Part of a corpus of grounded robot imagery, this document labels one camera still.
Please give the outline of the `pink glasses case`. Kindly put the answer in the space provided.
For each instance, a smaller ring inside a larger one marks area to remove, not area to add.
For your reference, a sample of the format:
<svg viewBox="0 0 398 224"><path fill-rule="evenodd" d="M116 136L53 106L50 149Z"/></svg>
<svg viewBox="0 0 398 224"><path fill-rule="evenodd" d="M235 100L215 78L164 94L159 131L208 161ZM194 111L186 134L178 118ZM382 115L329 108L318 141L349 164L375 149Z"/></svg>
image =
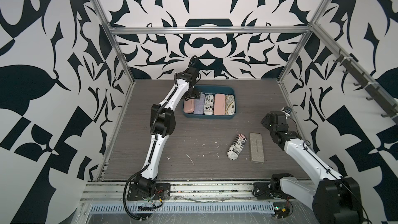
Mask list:
<svg viewBox="0 0 398 224"><path fill-rule="evenodd" d="M214 98L214 115L224 116L226 111L226 95L217 93Z"/></svg>
<svg viewBox="0 0 398 224"><path fill-rule="evenodd" d="M184 101L183 112L185 114L193 114L195 110L195 99L188 99Z"/></svg>

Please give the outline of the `map print glasses case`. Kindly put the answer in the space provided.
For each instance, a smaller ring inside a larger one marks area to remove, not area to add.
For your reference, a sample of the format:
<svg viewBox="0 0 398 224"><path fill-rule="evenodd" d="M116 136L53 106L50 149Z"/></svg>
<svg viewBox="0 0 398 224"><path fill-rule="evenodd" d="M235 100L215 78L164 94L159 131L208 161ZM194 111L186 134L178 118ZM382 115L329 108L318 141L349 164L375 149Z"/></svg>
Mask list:
<svg viewBox="0 0 398 224"><path fill-rule="evenodd" d="M226 116L234 115L236 112L235 109L236 109L235 96L232 94L227 94L225 101L225 115Z"/></svg>

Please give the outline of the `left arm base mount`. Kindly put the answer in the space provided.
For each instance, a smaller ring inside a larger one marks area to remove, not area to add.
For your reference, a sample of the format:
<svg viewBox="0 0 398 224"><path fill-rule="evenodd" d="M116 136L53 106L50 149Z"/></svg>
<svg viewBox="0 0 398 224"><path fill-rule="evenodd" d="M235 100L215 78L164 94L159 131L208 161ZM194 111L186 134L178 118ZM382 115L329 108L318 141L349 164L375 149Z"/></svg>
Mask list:
<svg viewBox="0 0 398 224"><path fill-rule="evenodd" d="M170 183L152 183L150 186L140 186L136 183L130 183L127 190L126 199L128 201L138 200L159 200L159 198L168 198L170 196Z"/></svg>

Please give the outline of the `text print glasses case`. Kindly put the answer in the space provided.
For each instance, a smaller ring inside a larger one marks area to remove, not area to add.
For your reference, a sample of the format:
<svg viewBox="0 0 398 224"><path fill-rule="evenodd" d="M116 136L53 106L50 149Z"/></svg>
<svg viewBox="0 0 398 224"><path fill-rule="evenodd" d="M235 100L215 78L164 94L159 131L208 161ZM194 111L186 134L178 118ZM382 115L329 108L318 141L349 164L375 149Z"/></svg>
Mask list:
<svg viewBox="0 0 398 224"><path fill-rule="evenodd" d="M213 94L206 94L205 95L205 102L204 102L204 115L213 115L214 114L214 100L215 96Z"/></svg>

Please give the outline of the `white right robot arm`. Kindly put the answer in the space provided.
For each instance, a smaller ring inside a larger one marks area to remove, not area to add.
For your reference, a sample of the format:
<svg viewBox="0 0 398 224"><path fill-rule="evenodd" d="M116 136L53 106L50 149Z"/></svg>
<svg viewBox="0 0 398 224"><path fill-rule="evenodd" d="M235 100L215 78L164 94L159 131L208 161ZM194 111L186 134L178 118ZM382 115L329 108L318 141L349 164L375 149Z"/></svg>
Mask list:
<svg viewBox="0 0 398 224"><path fill-rule="evenodd" d="M359 184L323 162L311 150L309 141L289 130L287 119L288 113L272 111L261 124L268 129L273 142L305 171L313 186L289 173L280 173L272 176L268 192L292 196L310 208L320 224L369 224Z"/></svg>

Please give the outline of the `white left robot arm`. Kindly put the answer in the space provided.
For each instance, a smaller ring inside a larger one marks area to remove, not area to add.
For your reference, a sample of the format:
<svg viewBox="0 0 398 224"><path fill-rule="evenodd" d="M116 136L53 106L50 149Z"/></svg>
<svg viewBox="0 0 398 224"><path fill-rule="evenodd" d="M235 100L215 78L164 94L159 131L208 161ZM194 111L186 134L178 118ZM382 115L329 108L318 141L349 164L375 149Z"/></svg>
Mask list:
<svg viewBox="0 0 398 224"><path fill-rule="evenodd" d="M198 99L200 92L195 88L199 70L189 66L175 74L173 88L159 103L151 107L150 146L142 170L138 173L134 185L149 196L154 195L155 182L164 146L176 126L175 113L180 100Z"/></svg>

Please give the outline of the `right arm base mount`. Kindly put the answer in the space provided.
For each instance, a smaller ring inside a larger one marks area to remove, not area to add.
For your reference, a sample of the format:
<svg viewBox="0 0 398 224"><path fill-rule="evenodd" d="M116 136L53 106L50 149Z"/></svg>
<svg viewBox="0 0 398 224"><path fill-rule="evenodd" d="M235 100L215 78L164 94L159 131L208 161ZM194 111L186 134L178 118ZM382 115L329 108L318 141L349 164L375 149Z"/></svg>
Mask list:
<svg viewBox="0 0 398 224"><path fill-rule="evenodd" d="M290 173L273 174L269 183L254 183L252 195L258 200L289 199L289 195L282 191L280 180L284 177L293 177Z"/></svg>

